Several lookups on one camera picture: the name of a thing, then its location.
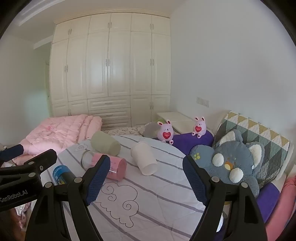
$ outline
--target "patterned pillow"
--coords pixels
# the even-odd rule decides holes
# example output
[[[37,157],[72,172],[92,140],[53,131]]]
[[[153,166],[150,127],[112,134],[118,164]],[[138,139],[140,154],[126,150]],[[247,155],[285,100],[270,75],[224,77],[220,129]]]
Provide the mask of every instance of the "patterned pillow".
[[[265,154],[261,170],[256,175],[259,187],[271,182],[278,175],[286,159],[290,141],[273,130],[235,112],[229,112],[222,120],[215,135],[213,146],[226,133],[237,129],[242,133],[243,143],[260,142]]]

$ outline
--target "yellow paw print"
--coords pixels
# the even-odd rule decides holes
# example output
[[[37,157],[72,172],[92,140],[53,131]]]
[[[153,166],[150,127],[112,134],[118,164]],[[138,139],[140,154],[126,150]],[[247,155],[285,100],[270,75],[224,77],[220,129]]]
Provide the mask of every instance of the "yellow paw print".
[[[199,153],[196,153],[196,154],[194,155],[194,160],[197,160],[197,159],[200,159],[200,154],[199,154]]]

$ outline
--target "white cup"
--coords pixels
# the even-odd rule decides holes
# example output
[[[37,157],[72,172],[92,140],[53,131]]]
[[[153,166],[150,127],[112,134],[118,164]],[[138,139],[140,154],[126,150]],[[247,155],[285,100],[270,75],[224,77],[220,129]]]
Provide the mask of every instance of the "white cup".
[[[131,149],[131,156],[143,175],[152,175],[157,171],[157,161],[146,142],[139,142]]]

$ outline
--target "pink bunny toy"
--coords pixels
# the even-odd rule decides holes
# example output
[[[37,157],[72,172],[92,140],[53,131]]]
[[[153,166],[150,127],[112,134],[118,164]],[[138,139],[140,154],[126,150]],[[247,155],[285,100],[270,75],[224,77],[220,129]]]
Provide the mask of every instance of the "pink bunny toy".
[[[201,138],[207,131],[207,126],[205,124],[205,119],[202,117],[199,120],[197,117],[195,118],[195,126],[193,128],[192,135],[197,135],[197,138]]]
[[[173,136],[174,136],[174,130],[172,127],[172,124],[169,120],[166,120],[166,124],[163,124],[162,122],[158,121],[157,124],[161,126],[160,130],[157,133],[157,138],[162,142],[169,142],[170,145],[174,143]]]

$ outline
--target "gray plush toy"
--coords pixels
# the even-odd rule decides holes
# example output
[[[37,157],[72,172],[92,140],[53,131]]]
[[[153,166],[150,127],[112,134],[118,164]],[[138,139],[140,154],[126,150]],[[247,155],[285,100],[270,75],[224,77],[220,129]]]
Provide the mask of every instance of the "gray plush toy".
[[[261,143],[245,145],[240,131],[232,130],[216,143],[215,149],[197,145],[192,148],[190,155],[211,177],[219,177],[228,184],[246,182],[254,196],[258,196],[259,185],[255,175],[260,171],[264,158],[264,146]]]

